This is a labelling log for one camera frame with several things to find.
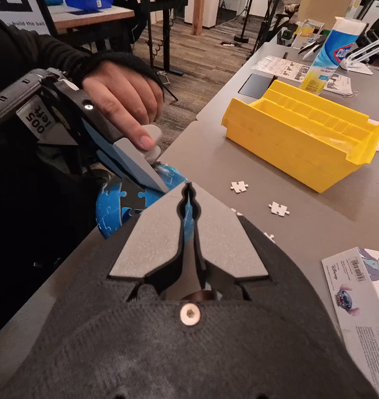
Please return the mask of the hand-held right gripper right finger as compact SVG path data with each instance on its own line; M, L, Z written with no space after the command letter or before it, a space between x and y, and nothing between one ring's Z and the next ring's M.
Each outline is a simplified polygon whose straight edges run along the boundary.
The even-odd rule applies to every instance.
M269 276L240 215L196 183L189 184L194 254L200 286L212 288Z

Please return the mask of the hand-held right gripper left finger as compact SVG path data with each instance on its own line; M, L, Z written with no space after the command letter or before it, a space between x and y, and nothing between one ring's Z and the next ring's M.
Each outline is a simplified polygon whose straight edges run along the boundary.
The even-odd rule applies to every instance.
M114 280L149 284L158 294L182 274L188 183L181 183L136 219L111 268Z

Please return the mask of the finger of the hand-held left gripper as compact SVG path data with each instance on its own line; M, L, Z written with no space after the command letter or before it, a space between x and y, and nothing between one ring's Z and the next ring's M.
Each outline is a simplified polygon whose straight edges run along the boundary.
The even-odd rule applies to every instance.
M112 145L104 138L101 133L95 128L92 122L88 122L86 119L82 119L81 125L83 127L83 132L87 134L87 137L92 140L96 148L96 154L99 161L106 166L111 172L114 172L119 177L127 177L133 182L139 184L133 177L122 170L117 162L113 158Z
M161 177L145 159L132 142L122 137L112 145L113 158L119 167L133 177L140 185L150 187L162 193L167 193L168 188Z

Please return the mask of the blue puzzle ball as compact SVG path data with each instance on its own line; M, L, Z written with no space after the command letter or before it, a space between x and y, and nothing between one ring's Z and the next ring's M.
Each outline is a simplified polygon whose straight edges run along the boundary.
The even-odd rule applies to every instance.
M156 162L154 170L169 191L181 183L189 180L179 172L165 163ZM113 176L108 178L98 194L96 202L97 226L105 238L110 237L132 216L141 213L150 207L164 194L149 187L142 187L127 177ZM186 204L186 213L183 219L184 242L193 236L193 217L190 201Z

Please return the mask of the person's left forearm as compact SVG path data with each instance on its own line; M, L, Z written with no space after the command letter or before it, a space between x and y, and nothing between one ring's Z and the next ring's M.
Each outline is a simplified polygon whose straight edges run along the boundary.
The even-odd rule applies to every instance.
M72 82L82 88L83 79L103 61L128 67L163 88L155 71L131 53L89 55L50 35L20 30L0 20L0 92L31 70L50 67L67 72Z

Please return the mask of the person's left hand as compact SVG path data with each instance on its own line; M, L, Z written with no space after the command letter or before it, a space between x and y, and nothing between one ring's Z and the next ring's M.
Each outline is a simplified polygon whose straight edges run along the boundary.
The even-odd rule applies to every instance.
M131 68L104 61L83 79L82 87L102 115L138 149L155 147L143 126L163 113L164 97L157 82Z

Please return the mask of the blue plastic bin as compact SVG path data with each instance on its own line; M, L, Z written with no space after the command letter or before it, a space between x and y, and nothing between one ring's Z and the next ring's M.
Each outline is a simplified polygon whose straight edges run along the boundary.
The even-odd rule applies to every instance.
M67 6L85 11L108 9L113 5L113 0L65 0Z

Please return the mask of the white printed sign board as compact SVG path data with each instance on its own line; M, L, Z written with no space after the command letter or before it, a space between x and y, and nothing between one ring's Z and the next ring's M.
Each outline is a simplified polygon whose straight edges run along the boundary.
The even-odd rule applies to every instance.
M54 23L43 0L0 0L0 20L20 30L54 35Z

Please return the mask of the yellow plastic bin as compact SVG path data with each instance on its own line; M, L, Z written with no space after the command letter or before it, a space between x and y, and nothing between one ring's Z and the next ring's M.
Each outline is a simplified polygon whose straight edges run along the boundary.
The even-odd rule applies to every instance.
M232 98L226 137L318 193L370 164L379 123L368 115L275 80L247 104Z

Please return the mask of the dark rectangular table panel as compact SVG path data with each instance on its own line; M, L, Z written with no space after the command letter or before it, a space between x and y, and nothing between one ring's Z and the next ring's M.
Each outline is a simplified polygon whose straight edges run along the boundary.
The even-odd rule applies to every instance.
M254 99L260 99L272 82L272 77L265 77L252 73L239 89L238 93Z

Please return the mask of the black tripod stand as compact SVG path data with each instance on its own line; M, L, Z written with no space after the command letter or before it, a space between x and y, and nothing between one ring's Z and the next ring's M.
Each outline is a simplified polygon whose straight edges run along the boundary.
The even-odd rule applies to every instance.
M242 16L243 18L242 18L242 31L241 31L241 34L236 34L236 35L234 35L234 38L233 38L235 44L242 45L242 44L246 44L246 43L249 42L249 38L245 36L245 29L246 29L246 26L247 26L249 15L250 15L250 9L251 9L251 6L252 6L252 2L253 2L252 0L247 0L245 2L244 9L237 16L237 17Z

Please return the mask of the disinfecting wipes canister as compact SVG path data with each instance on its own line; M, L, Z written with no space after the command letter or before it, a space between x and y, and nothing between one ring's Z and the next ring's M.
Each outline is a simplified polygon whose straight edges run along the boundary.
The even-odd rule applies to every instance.
M365 21L336 17L331 32L299 88L319 95L366 26Z

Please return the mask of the black hand tool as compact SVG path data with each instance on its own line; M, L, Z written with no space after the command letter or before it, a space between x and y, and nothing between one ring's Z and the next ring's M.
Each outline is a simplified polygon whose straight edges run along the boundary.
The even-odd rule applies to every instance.
M318 50L320 50L324 42L326 41L327 37L328 35L321 35L316 40L302 47L298 52L298 55L303 54L302 61L307 60L307 58L311 57Z

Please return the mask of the brown cardboard box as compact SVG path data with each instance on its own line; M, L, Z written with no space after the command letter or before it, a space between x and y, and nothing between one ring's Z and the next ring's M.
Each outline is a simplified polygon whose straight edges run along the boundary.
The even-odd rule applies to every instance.
M351 0L302 0L297 20L303 22L311 18L316 21L331 23L335 17L345 17L351 7L360 5L361 1Z

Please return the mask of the black table leg frame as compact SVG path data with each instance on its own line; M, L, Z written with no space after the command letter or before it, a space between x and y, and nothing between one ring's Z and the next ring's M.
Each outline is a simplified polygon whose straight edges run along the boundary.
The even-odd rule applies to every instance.
M183 72L176 69L170 68L170 11L174 10L177 5L180 5L181 1L176 0L144 0L141 1L142 11L147 16L147 32L148 32L148 49L149 49L149 58L150 58L150 66L160 71L164 71L166 73L172 73L176 76L183 76ZM163 66L154 65L154 60L156 57L156 53L153 52L153 44L152 44L152 27L151 27L151 13L162 11L163 16L163 25L162 25L162 48L163 48Z

